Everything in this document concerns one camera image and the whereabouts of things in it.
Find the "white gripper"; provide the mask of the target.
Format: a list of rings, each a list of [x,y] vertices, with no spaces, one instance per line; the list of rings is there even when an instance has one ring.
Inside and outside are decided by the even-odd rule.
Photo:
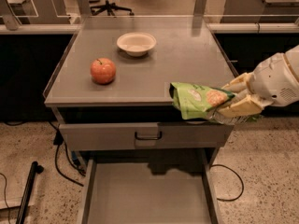
[[[220,107],[218,112],[226,118],[256,115],[269,105],[283,107],[298,102],[299,53],[276,53],[259,63],[252,73],[243,73],[222,88],[253,93]]]

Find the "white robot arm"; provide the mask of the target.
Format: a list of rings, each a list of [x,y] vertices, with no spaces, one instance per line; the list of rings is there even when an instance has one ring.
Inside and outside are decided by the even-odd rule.
[[[222,87],[235,97],[217,112],[226,118],[260,114],[267,106],[299,100],[299,46],[276,53]]]

